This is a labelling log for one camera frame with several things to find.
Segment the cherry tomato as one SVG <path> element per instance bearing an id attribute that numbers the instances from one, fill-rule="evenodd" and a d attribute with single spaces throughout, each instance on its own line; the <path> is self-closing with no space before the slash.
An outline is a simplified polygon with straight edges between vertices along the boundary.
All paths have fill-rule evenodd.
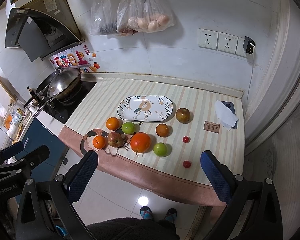
<path id="1" fill-rule="evenodd" d="M 190 141 L 190 138 L 189 137 L 183 137 L 183 142 L 184 143 L 188 143 Z"/>
<path id="2" fill-rule="evenodd" d="M 188 160 L 184 161 L 183 162 L 183 167 L 186 168 L 186 169 L 190 168 L 191 167 L 191 162 L 188 161 Z"/>

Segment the red apple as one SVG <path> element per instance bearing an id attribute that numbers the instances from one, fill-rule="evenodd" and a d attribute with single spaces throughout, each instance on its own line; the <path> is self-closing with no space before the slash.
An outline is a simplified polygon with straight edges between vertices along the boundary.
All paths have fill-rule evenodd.
<path id="1" fill-rule="evenodd" d="M 121 147 L 123 146 L 123 138 L 119 133 L 111 132 L 108 135 L 108 144 L 115 148 Z"/>

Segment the green apple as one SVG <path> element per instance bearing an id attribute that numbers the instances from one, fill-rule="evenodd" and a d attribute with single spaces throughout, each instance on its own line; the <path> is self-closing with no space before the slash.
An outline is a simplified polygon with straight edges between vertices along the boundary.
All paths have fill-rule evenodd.
<path id="1" fill-rule="evenodd" d="M 121 130 L 125 134 L 132 135 L 135 133 L 135 124 L 132 122 L 125 122 L 122 124 Z"/>
<path id="2" fill-rule="evenodd" d="M 168 148 L 165 143 L 159 142 L 154 145 L 153 152 L 159 157 L 164 157 L 168 153 Z"/>

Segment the large orange persimmon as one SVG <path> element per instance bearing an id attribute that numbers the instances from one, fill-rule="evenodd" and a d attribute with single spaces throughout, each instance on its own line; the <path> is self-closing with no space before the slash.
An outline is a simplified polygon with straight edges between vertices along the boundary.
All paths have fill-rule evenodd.
<path id="1" fill-rule="evenodd" d="M 151 145 L 151 137 L 147 133 L 135 133 L 130 140 L 130 147 L 136 154 L 145 153 Z"/>

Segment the brownish red-green apple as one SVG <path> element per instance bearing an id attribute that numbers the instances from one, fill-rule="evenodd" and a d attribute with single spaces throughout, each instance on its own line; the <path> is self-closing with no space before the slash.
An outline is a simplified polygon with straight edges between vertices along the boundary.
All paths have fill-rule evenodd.
<path id="1" fill-rule="evenodd" d="M 191 113 L 186 108 L 179 108 L 175 113 L 175 117 L 180 123 L 187 124 L 191 120 Z"/>

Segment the dark orange tangerine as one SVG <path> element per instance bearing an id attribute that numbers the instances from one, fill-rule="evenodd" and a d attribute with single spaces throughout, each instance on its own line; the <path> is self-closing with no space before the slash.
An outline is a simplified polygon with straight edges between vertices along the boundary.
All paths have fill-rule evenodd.
<path id="1" fill-rule="evenodd" d="M 158 124 L 155 131 L 156 134 L 162 138 L 166 138 L 170 135 L 170 129 L 166 124 Z"/>

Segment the cat shaped placemat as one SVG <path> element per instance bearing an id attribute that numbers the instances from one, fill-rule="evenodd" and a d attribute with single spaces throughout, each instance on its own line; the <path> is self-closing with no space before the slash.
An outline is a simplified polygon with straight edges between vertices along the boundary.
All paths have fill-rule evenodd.
<path id="1" fill-rule="evenodd" d="M 119 148 L 129 150 L 129 143 L 132 138 L 132 135 L 123 133 L 123 131 L 121 129 L 118 129 L 116 131 L 116 133 L 119 133 L 121 135 L 123 143 L 121 146 L 113 147 L 108 144 L 108 135 L 110 134 L 110 132 L 106 132 L 99 128 L 90 130 L 81 140 L 81 143 L 80 143 L 81 153 L 83 155 L 85 155 L 89 150 L 96 151 L 96 152 L 100 151 L 100 149 L 96 148 L 95 145 L 93 144 L 93 141 L 94 141 L 95 137 L 97 137 L 97 136 L 104 137 L 106 144 L 105 144 L 105 147 L 102 148 L 102 150 L 104 150 L 104 152 L 106 152 L 106 154 L 117 155 Z"/>

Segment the black induction cooktop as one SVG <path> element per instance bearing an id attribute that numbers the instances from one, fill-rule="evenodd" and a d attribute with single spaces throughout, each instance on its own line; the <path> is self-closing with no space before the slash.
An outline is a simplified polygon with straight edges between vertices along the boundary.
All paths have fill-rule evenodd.
<path id="1" fill-rule="evenodd" d="M 64 96 L 61 99 L 53 99 L 48 103 L 43 111 L 57 119 L 61 123 L 65 124 L 70 118 L 75 109 L 87 96 L 87 94 L 93 89 L 96 82 L 79 81 L 76 87 L 70 92 L 70 94 Z"/>

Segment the small brown card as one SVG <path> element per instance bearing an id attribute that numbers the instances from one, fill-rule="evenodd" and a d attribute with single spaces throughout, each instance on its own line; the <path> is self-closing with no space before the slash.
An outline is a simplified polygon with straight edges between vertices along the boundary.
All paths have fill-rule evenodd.
<path id="1" fill-rule="evenodd" d="M 210 122 L 210 121 L 205 121 L 204 122 L 204 130 L 208 131 L 208 132 L 219 133 L 220 124 Z"/>

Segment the blue slipper right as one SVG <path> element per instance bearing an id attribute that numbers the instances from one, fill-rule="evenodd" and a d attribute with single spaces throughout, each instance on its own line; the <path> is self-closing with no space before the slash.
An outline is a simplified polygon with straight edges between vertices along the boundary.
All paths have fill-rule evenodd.
<path id="1" fill-rule="evenodd" d="M 170 208 L 165 215 L 164 220 L 174 223 L 177 218 L 178 212 L 175 208 Z"/>

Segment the blue slipper left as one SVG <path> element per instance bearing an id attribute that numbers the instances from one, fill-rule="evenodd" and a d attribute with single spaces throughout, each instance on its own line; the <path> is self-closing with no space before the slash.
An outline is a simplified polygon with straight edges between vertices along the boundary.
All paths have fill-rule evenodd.
<path id="1" fill-rule="evenodd" d="M 151 209 L 147 206 L 142 206 L 140 208 L 140 216 L 142 217 L 142 219 L 147 219 L 147 220 L 153 220 L 153 212 L 151 211 Z"/>

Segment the floral oval ceramic plate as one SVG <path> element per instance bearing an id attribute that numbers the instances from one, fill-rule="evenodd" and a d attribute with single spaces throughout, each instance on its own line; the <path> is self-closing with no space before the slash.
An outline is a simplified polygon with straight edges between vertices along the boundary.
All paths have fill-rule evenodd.
<path id="1" fill-rule="evenodd" d="M 163 95 L 133 95 L 120 102 L 117 114 L 125 121 L 164 122 L 173 114 L 173 102 Z"/>

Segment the black range hood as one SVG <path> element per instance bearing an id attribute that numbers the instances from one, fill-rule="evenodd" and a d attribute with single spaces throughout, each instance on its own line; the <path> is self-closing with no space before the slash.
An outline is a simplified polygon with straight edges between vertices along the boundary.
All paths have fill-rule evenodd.
<path id="1" fill-rule="evenodd" d="M 80 37 L 52 16 L 29 8 L 13 8 L 8 17 L 5 47 L 21 48 L 31 62 L 78 45 Z"/>

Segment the black plug adapter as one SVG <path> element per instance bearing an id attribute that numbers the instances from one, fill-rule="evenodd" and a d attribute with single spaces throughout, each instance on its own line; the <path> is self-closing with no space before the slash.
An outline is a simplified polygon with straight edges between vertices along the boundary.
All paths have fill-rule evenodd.
<path id="1" fill-rule="evenodd" d="M 246 36 L 244 38 L 244 43 L 243 43 L 244 52 L 246 54 L 253 55 L 254 49 L 255 49 L 255 41 L 252 38 Z"/>

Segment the colourful wall sticker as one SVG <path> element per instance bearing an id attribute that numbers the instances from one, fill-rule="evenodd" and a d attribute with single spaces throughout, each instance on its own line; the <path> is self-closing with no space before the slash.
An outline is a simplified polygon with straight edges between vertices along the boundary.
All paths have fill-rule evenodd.
<path id="1" fill-rule="evenodd" d="M 97 53 L 86 43 L 59 52 L 49 57 L 49 61 L 55 69 L 79 68 L 83 73 L 95 73 L 100 69 Z"/>

